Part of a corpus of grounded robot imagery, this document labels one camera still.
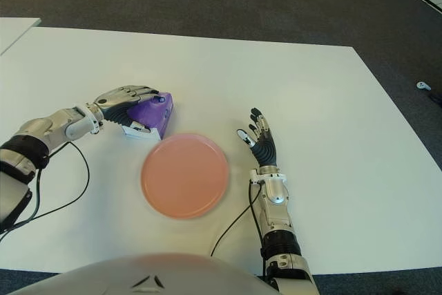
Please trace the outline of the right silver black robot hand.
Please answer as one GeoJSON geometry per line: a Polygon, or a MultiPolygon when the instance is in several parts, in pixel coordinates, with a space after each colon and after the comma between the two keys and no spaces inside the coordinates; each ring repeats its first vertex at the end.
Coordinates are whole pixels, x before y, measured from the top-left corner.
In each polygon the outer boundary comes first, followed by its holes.
{"type": "Polygon", "coordinates": [[[258,108],[252,108],[250,119],[253,124],[249,128],[255,137],[252,138],[246,131],[237,130],[238,137],[249,147],[259,167],[277,167],[277,150],[267,119],[258,108]]]}

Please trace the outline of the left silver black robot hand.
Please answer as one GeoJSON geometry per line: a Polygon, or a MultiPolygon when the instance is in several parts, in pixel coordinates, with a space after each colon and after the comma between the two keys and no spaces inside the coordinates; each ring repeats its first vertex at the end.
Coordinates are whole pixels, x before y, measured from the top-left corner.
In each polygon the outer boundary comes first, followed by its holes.
{"type": "Polygon", "coordinates": [[[121,86],[98,96],[93,104],[99,109],[102,118],[135,130],[150,128],[134,120],[128,110],[142,102],[149,100],[162,100],[160,92],[148,86],[128,85],[121,86]]]}

